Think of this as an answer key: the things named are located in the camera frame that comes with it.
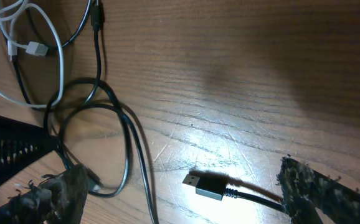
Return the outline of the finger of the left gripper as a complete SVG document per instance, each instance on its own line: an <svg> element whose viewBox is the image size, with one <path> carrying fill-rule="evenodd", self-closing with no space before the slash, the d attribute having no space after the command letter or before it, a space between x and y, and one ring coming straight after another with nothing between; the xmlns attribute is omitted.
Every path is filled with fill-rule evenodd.
<svg viewBox="0 0 360 224"><path fill-rule="evenodd" d="M43 128L0 116L0 186L55 149Z"/></svg>

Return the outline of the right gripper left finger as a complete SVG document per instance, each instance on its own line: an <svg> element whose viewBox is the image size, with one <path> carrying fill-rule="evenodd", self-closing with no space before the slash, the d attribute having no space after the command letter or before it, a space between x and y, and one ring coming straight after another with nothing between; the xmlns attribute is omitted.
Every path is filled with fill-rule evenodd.
<svg viewBox="0 0 360 224"><path fill-rule="evenodd" d="M81 222L88 195L86 167L77 164L61 174L44 177L43 183L29 182L27 193L19 192L0 207L0 223Z"/></svg>

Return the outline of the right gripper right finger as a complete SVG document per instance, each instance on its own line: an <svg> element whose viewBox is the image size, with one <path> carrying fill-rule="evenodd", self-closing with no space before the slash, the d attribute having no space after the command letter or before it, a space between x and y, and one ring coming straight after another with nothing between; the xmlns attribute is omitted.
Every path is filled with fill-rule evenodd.
<svg viewBox="0 0 360 224"><path fill-rule="evenodd" d="M282 205L292 223L322 223L317 209L334 223L360 223L360 193L290 157L277 175Z"/></svg>

